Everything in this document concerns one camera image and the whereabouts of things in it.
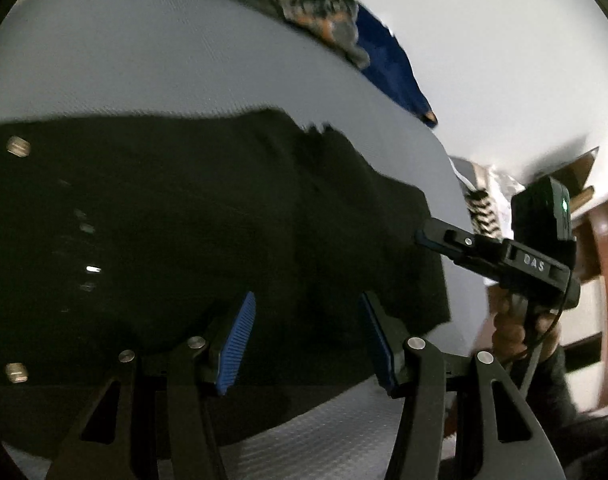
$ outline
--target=blue fabric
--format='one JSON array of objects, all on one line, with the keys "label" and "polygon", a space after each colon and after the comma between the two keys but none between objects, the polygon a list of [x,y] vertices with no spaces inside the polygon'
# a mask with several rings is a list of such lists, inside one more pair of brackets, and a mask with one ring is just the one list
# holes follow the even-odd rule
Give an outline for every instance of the blue fabric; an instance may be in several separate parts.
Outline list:
[{"label": "blue fabric", "polygon": [[402,108],[428,126],[436,126],[431,106],[421,93],[411,64],[397,40],[362,5],[359,5],[356,25],[359,32],[357,46],[370,56],[370,64],[361,70],[363,75]]}]

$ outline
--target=cable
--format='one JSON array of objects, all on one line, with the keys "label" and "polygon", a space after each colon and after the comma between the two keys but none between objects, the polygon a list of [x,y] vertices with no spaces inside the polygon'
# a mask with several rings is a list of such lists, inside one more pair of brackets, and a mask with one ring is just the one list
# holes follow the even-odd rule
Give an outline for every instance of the cable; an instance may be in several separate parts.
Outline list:
[{"label": "cable", "polygon": [[544,342],[544,340],[550,335],[550,333],[557,326],[557,323],[559,322],[559,318],[562,317],[562,312],[564,311],[562,306],[564,306],[564,303],[566,302],[566,296],[568,295],[569,288],[570,287],[566,288],[566,293],[564,294],[564,301],[562,301],[562,304],[560,305],[559,310],[557,311],[557,314],[554,316],[554,319],[552,320],[551,325],[548,327],[548,330],[546,330],[539,338],[537,338],[535,342],[533,342],[532,344],[527,346],[524,351],[518,353],[517,355],[513,355],[513,357],[509,357],[508,359],[506,359],[506,361],[501,363],[502,365],[505,366],[509,363],[513,363],[515,361],[522,359],[523,357],[526,357],[533,349],[535,349],[536,346],[541,345],[541,343]]},{"label": "cable", "polygon": [[588,416],[588,418],[585,418],[584,420],[578,420],[577,422],[569,424],[568,426],[564,426],[562,430],[565,430],[566,428],[574,428],[575,426],[581,426],[582,424],[587,424],[589,422],[595,422],[596,420],[602,420],[603,418],[608,418],[608,414],[599,416]]},{"label": "cable", "polygon": [[528,362],[528,370],[526,370],[526,375],[524,375],[523,380],[521,381],[521,386],[519,387],[519,393],[524,399],[528,395],[528,389],[530,388],[530,383],[532,383],[533,378],[535,377],[535,370],[537,365],[539,364],[539,357],[542,354],[543,345],[538,345],[533,348],[532,354],[530,354],[530,361]]}]

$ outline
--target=pivot screw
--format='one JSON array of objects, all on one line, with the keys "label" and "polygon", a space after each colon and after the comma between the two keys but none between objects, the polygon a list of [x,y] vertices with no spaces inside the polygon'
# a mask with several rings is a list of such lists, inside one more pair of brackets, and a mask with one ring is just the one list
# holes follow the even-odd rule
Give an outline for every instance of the pivot screw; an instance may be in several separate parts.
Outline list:
[{"label": "pivot screw", "polygon": [[119,360],[122,363],[130,363],[133,359],[135,359],[135,352],[132,350],[125,350],[120,353]]},{"label": "pivot screw", "polygon": [[426,348],[426,341],[424,341],[421,337],[411,337],[408,339],[407,343],[408,346],[414,350],[423,350]]},{"label": "pivot screw", "polygon": [[485,365],[489,365],[490,363],[495,361],[495,358],[492,356],[492,354],[486,351],[479,352],[479,354],[477,354],[477,358],[479,359],[479,362],[484,363]]},{"label": "pivot screw", "polygon": [[199,349],[206,345],[206,339],[204,339],[201,335],[196,335],[190,337],[187,343],[190,348]]}]

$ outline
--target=black clamp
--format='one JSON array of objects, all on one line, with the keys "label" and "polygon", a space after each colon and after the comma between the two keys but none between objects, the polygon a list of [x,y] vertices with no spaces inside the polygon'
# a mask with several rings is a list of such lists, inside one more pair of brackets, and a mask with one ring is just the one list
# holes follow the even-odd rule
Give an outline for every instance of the black clamp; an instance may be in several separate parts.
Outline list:
[{"label": "black clamp", "polygon": [[164,354],[119,362],[64,439],[47,480],[156,480],[155,394],[167,397],[168,438],[177,480],[225,480],[204,399],[225,395],[237,377],[255,320],[249,292],[221,305],[203,336]]},{"label": "black clamp", "polygon": [[426,220],[415,239],[542,307],[565,310],[579,302],[581,285],[569,266],[515,240],[474,235],[436,218]]},{"label": "black clamp", "polygon": [[386,480],[436,480],[446,392],[457,394],[456,478],[565,479],[544,430],[506,371],[488,352],[443,354],[385,313],[376,295],[359,301],[380,385],[405,397]]}]

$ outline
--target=human hand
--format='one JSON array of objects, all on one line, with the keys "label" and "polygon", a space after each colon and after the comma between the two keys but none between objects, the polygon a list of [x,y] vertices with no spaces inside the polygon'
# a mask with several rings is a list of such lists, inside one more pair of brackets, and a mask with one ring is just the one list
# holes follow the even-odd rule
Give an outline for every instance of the human hand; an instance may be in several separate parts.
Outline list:
[{"label": "human hand", "polygon": [[[494,325],[495,332],[492,334],[492,350],[500,361],[506,361],[511,357],[526,350],[524,338],[526,332],[519,318],[509,314],[510,303],[504,300],[500,304],[500,308],[495,315]],[[554,320],[554,314],[542,314],[537,318],[535,329],[541,335],[550,328]],[[542,343],[542,352],[539,357],[539,362],[546,361],[559,345],[562,327],[557,326],[546,336]]]}]

